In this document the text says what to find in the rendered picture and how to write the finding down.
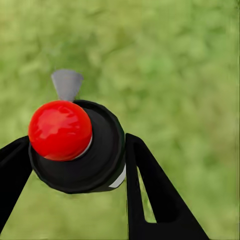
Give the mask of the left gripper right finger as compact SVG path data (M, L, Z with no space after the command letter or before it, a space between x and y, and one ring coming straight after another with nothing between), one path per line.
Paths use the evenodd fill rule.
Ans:
M129 240L210 240L145 142L125 134ZM145 220L139 168L156 223Z

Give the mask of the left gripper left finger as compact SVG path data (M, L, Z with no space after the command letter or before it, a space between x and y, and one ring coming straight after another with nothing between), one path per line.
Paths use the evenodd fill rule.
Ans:
M29 142L26 135L0 149L0 233L33 171Z

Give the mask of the pesticide atomizer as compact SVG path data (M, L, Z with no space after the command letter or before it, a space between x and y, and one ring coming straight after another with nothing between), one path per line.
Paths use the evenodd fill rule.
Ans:
M66 194L116 190L126 177L126 137L118 117L105 106L75 100L84 77L55 70L59 100L41 106L28 126L32 170L50 188Z

